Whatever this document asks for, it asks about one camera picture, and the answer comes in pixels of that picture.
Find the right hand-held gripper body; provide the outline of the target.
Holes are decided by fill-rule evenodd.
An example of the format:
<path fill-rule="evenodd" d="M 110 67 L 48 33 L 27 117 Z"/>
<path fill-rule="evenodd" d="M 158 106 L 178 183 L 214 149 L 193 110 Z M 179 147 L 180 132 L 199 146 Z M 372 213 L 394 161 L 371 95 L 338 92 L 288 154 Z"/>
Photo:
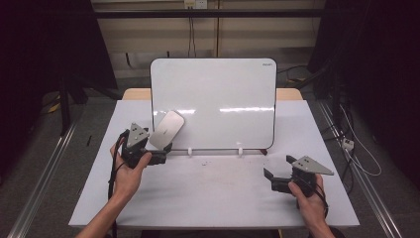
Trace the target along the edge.
<path fill-rule="evenodd" d="M 300 187 L 306 197 L 310 197 L 316 190 L 316 174 L 327 176 L 334 174 L 332 170 L 308 156 L 297 159 L 291 165 L 291 179 Z"/>

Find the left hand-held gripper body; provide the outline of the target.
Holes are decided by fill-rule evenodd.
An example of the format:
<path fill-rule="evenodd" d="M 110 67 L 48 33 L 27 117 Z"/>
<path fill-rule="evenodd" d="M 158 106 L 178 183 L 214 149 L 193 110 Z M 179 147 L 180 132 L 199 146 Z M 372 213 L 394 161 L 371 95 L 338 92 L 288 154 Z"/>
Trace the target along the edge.
<path fill-rule="evenodd" d="M 149 139 L 149 133 L 140 125 L 133 122 L 131 127 L 123 134 L 122 159 L 129 168 L 134 169 L 140 158 L 146 152 L 145 146 Z"/>

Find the white whiteboard eraser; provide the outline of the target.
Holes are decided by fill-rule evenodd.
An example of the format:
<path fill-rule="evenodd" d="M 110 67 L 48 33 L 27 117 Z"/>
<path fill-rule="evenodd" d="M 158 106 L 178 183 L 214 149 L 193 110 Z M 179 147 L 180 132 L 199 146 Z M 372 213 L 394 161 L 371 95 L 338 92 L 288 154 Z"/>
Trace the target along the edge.
<path fill-rule="evenodd" d="M 176 111 L 168 111 L 150 136 L 150 144 L 163 150 L 175 138 L 184 125 L 184 118 Z"/>

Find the white whiteboard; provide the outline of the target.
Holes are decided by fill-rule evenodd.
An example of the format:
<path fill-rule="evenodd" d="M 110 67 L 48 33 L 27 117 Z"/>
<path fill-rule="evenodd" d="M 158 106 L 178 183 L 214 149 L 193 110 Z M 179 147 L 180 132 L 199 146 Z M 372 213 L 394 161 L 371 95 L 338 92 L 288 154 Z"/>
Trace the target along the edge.
<path fill-rule="evenodd" d="M 274 142 L 273 59 L 156 59 L 153 127 L 168 111 L 184 118 L 176 150 L 268 149 Z"/>

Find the person's right hand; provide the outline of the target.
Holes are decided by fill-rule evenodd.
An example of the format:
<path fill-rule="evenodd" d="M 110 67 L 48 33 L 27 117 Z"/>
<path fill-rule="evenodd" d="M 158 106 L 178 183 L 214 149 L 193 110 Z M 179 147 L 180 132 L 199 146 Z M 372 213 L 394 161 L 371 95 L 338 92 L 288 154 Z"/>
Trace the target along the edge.
<path fill-rule="evenodd" d="M 316 191 L 310 197 L 306 197 L 300 187 L 293 181 L 288 186 L 292 195 L 296 197 L 300 214 L 308 227 L 309 224 L 325 222 L 325 213 L 327 205 L 325 204 L 326 195 L 324 192 L 323 179 L 316 174 Z"/>

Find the person's left hand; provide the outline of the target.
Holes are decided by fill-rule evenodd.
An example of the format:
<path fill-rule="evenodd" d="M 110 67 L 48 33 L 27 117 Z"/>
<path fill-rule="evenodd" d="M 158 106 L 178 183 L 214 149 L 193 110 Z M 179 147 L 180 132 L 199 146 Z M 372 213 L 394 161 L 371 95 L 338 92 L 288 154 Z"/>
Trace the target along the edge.
<path fill-rule="evenodd" d="M 110 153 L 115 158 L 115 164 L 113 166 L 115 178 L 112 199 L 127 202 L 137 192 L 141 183 L 143 170 L 148 166 L 152 154 L 145 153 L 139 159 L 138 164 L 131 169 L 121 158 L 116 145 L 111 147 Z"/>

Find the black curtain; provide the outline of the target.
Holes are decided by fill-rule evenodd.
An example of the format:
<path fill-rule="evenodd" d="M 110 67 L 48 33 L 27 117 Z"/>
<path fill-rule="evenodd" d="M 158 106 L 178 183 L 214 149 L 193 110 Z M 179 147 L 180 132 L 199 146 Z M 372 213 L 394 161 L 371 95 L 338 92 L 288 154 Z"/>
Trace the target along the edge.
<path fill-rule="evenodd" d="M 91 0 L 0 0 L 0 178 L 22 155 L 43 96 L 117 87 Z"/>
<path fill-rule="evenodd" d="M 420 0 L 325 0 L 308 69 L 337 70 L 395 165 L 420 189 Z"/>

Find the black horizontal bar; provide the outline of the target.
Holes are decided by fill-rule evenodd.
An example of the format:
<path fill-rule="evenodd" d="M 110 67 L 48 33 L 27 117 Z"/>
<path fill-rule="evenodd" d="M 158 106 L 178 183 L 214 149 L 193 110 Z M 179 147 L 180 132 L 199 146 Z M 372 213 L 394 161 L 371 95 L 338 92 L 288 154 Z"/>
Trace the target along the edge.
<path fill-rule="evenodd" d="M 312 18 L 330 15 L 331 11 L 319 9 L 285 10 L 103 10 L 96 11 L 101 19 L 129 18 Z"/>

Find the aluminium floor rail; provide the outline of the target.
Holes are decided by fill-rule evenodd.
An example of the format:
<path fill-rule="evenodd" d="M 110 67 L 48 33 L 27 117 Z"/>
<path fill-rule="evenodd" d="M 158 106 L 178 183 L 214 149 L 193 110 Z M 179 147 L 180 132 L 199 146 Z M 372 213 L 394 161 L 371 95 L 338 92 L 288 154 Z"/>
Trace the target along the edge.
<path fill-rule="evenodd" d="M 43 173 L 41 174 L 38 182 L 31 192 L 30 197 L 21 210 L 17 220 L 12 226 L 11 231 L 7 238 L 26 238 L 33 220 L 41 206 L 45 194 L 50 186 L 56 169 L 62 159 L 62 156 L 72 139 L 77 122 L 72 122 L 63 135 L 61 135 L 55 145 L 55 148 L 50 156 Z"/>
<path fill-rule="evenodd" d="M 329 107 L 327 102 L 318 102 L 318 105 L 326 122 L 329 125 L 329 130 L 334 135 L 334 141 L 340 150 L 344 153 L 344 158 L 346 163 L 349 165 L 349 170 L 353 173 L 354 179 L 361 187 L 374 216 L 384 231 L 385 236 L 387 238 L 402 238 L 402 234 L 399 231 L 395 220 L 393 219 L 391 213 L 389 212 L 388 208 L 386 207 L 385 203 L 379 196 L 373 183 L 370 180 L 371 175 L 365 173 L 362 169 L 359 168 L 360 162 L 357 156 L 352 157 L 346 149 L 342 148 L 342 140 L 339 138 L 339 136 L 343 135 L 343 132 L 341 129 L 334 125 L 332 109 Z"/>

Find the white wall socket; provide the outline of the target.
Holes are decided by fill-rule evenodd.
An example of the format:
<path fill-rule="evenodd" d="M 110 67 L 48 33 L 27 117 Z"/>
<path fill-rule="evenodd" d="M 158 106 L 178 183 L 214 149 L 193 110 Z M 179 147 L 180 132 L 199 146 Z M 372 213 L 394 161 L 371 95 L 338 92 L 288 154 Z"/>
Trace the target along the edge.
<path fill-rule="evenodd" d="M 207 0 L 183 0 L 185 9 L 207 9 Z"/>

